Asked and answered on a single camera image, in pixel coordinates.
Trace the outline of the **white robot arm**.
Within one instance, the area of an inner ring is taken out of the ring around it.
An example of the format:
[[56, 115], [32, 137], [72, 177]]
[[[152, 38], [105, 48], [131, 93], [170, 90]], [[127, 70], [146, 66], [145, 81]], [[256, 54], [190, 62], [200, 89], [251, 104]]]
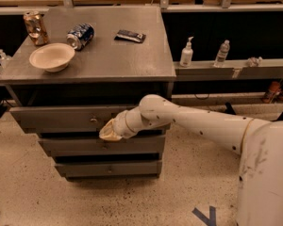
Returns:
[[170, 123], [241, 156], [237, 226], [283, 226], [283, 121], [176, 105], [150, 94], [110, 119], [99, 137], [118, 141]]

